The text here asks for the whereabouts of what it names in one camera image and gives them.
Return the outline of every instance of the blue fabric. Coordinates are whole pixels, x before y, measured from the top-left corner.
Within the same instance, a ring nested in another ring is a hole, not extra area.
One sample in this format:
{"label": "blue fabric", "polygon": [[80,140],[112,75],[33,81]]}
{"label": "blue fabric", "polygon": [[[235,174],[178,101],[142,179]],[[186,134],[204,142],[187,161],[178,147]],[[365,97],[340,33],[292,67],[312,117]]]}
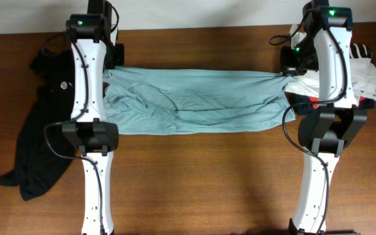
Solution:
{"label": "blue fabric", "polygon": [[[104,107],[120,134],[262,131],[281,124],[293,78],[252,71],[116,68]],[[287,121],[295,119],[294,112]]]}

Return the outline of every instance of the brown wooden surface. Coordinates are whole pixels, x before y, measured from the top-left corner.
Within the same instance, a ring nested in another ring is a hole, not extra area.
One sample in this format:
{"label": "brown wooden surface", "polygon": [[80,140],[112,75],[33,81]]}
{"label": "brown wooden surface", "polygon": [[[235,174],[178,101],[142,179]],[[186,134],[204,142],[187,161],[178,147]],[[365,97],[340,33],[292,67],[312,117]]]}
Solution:
{"label": "brown wooden surface", "polygon": [[[122,31],[128,67],[278,71],[268,45],[289,26]],[[28,64],[51,34],[0,35],[0,174],[14,166],[16,137],[41,79]],[[376,23],[353,41],[376,62]],[[376,109],[334,173],[328,230],[376,234]],[[298,122],[289,124],[296,136]],[[285,229],[298,202],[302,153],[280,127],[259,133],[121,136],[112,163],[116,234],[230,234]],[[44,196],[24,202],[0,186],[0,234],[79,234],[84,171],[74,162]]]}

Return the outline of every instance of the white cloth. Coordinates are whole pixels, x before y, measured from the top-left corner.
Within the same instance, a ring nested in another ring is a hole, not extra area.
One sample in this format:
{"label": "white cloth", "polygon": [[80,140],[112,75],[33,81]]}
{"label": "white cloth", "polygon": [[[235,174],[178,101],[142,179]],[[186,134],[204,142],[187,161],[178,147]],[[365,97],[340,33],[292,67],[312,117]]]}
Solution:
{"label": "white cloth", "polygon": [[[291,27],[290,33],[296,30],[297,26]],[[306,36],[305,33],[297,33],[291,38],[291,48],[294,48]],[[371,58],[349,59],[351,68],[351,81],[355,98],[366,97],[376,101],[376,67],[371,63]],[[289,82],[285,91],[298,95],[319,97],[319,72],[307,71],[303,76],[297,76],[296,81]]]}

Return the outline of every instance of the white backdrop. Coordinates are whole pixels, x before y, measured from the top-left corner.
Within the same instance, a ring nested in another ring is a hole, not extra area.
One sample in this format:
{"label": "white backdrop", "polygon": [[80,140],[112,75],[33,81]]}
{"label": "white backdrop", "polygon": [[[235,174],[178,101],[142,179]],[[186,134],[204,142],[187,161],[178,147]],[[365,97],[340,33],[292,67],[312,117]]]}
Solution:
{"label": "white backdrop", "polygon": [[[297,24],[309,0],[111,0],[119,29]],[[376,22],[376,0],[330,0],[351,7],[355,22]],[[62,31],[86,0],[0,0],[0,33]]]}

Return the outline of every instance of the black garment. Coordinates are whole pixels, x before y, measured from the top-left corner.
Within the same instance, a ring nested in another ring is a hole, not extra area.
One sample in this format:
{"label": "black garment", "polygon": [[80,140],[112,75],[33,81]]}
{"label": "black garment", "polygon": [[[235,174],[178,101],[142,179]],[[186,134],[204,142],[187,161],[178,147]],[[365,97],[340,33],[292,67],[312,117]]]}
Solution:
{"label": "black garment", "polygon": [[[49,191],[71,163],[49,150],[43,128],[70,119],[74,100],[73,54],[69,50],[56,57],[44,57],[39,52],[30,69],[47,80],[47,84],[38,89],[38,101],[18,136],[14,170],[0,177],[0,185],[19,185],[24,200]],[[58,153],[74,155],[74,148],[61,134],[60,127],[49,129],[48,138]]]}

